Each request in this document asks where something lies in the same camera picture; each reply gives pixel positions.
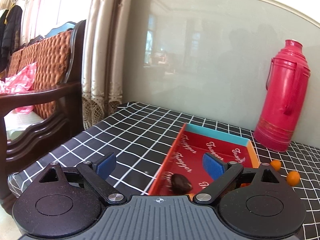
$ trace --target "pink plastic bag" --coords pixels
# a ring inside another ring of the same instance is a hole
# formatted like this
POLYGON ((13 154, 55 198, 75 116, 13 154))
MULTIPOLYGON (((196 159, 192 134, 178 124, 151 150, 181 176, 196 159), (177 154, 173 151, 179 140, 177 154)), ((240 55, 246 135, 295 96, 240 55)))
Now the pink plastic bag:
MULTIPOLYGON (((37 62, 25 66, 18 74, 6 78, 5 82, 0 81, 0 94, 21 93, 33 90, 32 85, 35 81, 37 62)), ((17 113, 29 114, 33 106, 23 106, 15 109, 17 113)))

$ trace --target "coat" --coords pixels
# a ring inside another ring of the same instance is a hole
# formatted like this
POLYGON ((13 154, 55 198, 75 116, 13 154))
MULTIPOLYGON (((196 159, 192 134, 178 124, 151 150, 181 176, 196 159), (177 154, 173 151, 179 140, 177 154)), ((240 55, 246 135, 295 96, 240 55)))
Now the coat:
POLYGON ((21 28, 22 9, 20 6, 13 6, 7 15, 7 25, 4 29, 3 39, 1 43, 0 72, 2 72, 8 64, 8 59, 13 52, 18 50, 20 28, 21 28))
MULTIPOLYGON (((7 16, 8 11, 9 10, 5 10, 0 17, 0 44, 2 44, 2 39, 3 39, 3 34, 4 34, 4 29, 5 29, 4 21, 7 16)), ((4 74, 5 74, 4 71, 0 72, 0 78, 3 78, 4 74)))

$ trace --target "crosshair marking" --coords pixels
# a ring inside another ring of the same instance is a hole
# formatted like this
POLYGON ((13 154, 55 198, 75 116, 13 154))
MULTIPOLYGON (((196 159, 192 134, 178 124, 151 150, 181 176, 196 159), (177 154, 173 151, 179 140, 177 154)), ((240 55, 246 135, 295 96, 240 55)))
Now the crosshair marking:
POLYGON ((155 199, 155 201, 157 201, 158 203, 162 203, 165 200, 163 198, 157 198, 157 199, 155 199))

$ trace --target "black and white checkered tablecloth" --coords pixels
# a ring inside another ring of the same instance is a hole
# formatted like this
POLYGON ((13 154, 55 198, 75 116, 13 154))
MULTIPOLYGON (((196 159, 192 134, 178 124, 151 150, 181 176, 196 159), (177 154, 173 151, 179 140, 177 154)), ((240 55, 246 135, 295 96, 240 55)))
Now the black and white checkered tablecloth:
POLYGON ((168 150, 184 123, 192 123, 250 139, 260 162, 280 160, 279 171, 299 171, 301 182, 294 188, 304 202, 307 216, 299 233, 301 239, 320 236, 320 150, 292 142, 286 153, 273 152, 257 143, 252 131, 172 110, 131 102, 117 113, 80 133, 20 173, 8 178, 12 192, 21 191, 50 162, 64 167, 84 160, 96 161, 107 152, 117 156, 117 166, 107 181, 127 196, 148 194, 168 150))

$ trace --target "red thermos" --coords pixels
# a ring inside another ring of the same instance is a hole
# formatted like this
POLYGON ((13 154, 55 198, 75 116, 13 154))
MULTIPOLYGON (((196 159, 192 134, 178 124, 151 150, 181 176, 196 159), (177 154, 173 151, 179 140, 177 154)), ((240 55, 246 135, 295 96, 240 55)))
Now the red thermos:
POLYGON ((254 131, 263 146, 287 150, 298 122, 307 92, 310 69, 302 54, 302 44, 286 40, 285 46, 271 60, 266 83, 267 96, 254 131))

